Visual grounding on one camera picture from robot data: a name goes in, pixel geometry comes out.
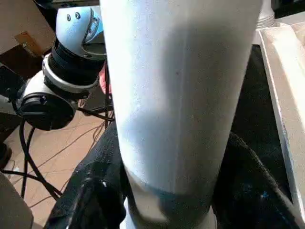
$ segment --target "wall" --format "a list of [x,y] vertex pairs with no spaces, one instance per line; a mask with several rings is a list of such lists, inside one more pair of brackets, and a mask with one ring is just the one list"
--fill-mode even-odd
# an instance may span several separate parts
[[42,50],[51,47],[55,34],[33,0],[0,0],[0,53],[18,45],[14,36],[28,31]]

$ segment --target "black cap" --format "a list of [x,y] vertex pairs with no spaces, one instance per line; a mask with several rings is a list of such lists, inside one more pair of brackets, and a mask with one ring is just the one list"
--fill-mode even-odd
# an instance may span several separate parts
[[47,93],[27,95],[20,113],[29,124],[41,130],[63,128],[74,117],[74,110],[67,101]]

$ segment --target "white cylindrical object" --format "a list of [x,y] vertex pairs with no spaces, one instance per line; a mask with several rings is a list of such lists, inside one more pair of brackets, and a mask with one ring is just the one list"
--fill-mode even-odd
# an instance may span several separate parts
[[101,8],[132,220],[137,228],[198,228],[260,1],[101,0]]

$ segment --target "tiled floor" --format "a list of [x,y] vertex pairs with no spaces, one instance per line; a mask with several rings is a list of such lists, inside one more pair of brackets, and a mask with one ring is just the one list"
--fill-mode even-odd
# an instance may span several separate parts
[[[58,189],[64,189],[64,185],[70,178],[74,168],[90,150],[94,139],[99,139],[103,133],[103,121],[92,116],[84,116],[77,112],[73,121],[65,128],[54,131],[35,130],[30,154],[48,182]],[[26,125],[25,135],[30,131]],[[6,169],[23,171],[23,152],[19,140],[17,128],[5,141],[12,149],[13,155]],[[20,176],[11,176],[10,181],[20,193],[22,179]],[[41,183],[28,179],[25,201],[32,206],[49,196]],[[48,198],[40,204],[31,207],[34,222],[44,225],[55,201]]]

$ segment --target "black cable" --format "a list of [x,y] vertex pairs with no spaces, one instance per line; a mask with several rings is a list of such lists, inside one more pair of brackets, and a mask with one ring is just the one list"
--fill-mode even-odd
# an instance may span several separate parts
[[22,149],[23,149],[23,152],[24,152],[24,156],[27,159],[27,161],[29,162],[30,166],[32,167],[34,173],[36,174],[36,176],[40,180],[40,182],[47,189],[47,191],[50,193],[50,195],[55,200],[57,200],[58,196],[56,195],[54,190],[50,186],[48,186],[48,182],[45,180],[45,178],[43,177],[41,172],[38,170],[37,166],[35,165],[35,162],[33,161],[31,155],[29,154],[29,151],[28,151],[27,145],[25,143],[25,139],[24,139],[24,124],[25,124],[25,121],[22,120],[21,124],[20,124],[20,128],[19,128],[20,142],[21,142],[21,146],[22,146]]
[[96,113],[94,113],[94,112],[92,112],[92,111],[86,110],[86,109],[81,108],[81,107],[77,108],[77,110],[79,110],[79,111],[81,111],[81,112],[83,112],[83,113],[86,113],[86,114],[95,116],[95,117],[97,117],[97,118],[103,119],[103,120],[107,120],[107,121],[111,121],[111,122],[114,122],[114,121],[115,121],[113,118],[108,118],[108,117],[105,117],[105,116],[103,116],[103,115],[96,114]]
[[[52,160],[53,158],[55,158],[56,156],[58,156],[60,153],[62,153],[65,149],[69,148],[71,145],[73,145],[77,140],[79,140],[81,137],[83,137],[85,134],[89,133],[90,131],[98,128],[99,126],[92,128],[90,130],[87,130],[86,132],[82,133],[80,136],[78,136],[75,140],[73,140],[69,145],[67,145],[65,148],[61,149],[60,151],[58,151],[56,154],[54,154],[53,156],[51,156],[49,159],[47,159],[46,161],[44,161],[43,163],[41,163],[39,166],[37,166],[37,168],[40,168],[41,166],[43,166],[44,164],[48,163],[50,160]],[[22,178],[16,180],[14,182],[14,185],[17,184]]]
[[29,206],[29,208],[33,208],[33,207],[39,205],[40,203],[44,202],[46,199],[49,199],[49,198],[51,198],[51,196],[48,196],[48,197],[45,197],[45,198],[41,199],[41,200],[38,201],[37,203],[35,203],[35,204]]
[[[27,149],[29,151],[30,149],[30,144],[31,140],[34,134],[35,128],[32,127],[30,130],[29,136],[28,136],[28,141],[27,141]],[[22,186],[21,186],[21,197],[24,199],[25,196],[25,189],[26,189],[26,184],[27,184],[27,174],[28,174],[28,161],[27,158],[24,157],[24,165],[23,165],[23,180],[22,180]]]
[[18,108],[17,108],[17,101],[16,101],[16,99],[11,99],[11,104],[12,104],[12,106],[13,106],[13,108],[14,108],[15,113],[16,113],[19,117],[21,117],[21,114],[19,113],[19,110],[18,110]]
[[[18,172],[18,171],[10,171],[10,170],[1,170],[2,173],[4,174],[12,174],[12,175],[18,175],[18,176],[23,176],[24,173],[22,172]],[[39,181],[41,182],[40,179],[38,179],[38,177],[34,176],[34,175],[31,175],[31,174],[27,174],[27,178],[30,178],[30,179],[33,179],[33,180],[36,180],[36,181]],[[54,192],[56,192],[58,195],[62,195],[62,192],[59,191],[56,187],[54,187],[53,185],[51,185],[49,182],[47,182],[47,186],[54,189]]]
[[[109,100],[109,72],[108,72],[108,64],[105,62],[105,82],[106,82],[106,92],[105,92],[105,117],[108,118],[108,100]],[[108,120],[105,120],[105,129],[108,127]]]
[[[65,185],[69,182],[69,180],[70,180],[70,178],[69,178],[68,180],[66,180],[66,182],[62,185],[62,187],[61,187],[61,192],[63,191],[63,189],[65,188]],[[40,203],[44,202],[46,199],[49,199],[49,198],[51,198],[51,196],[48,196],[48,197],[45,197],[45,198],[41,199],[41,200],[38,201],[37,203],[35,203],[35,204],[29,206],[29,208],[33,208],[33,207],[39,205]]]

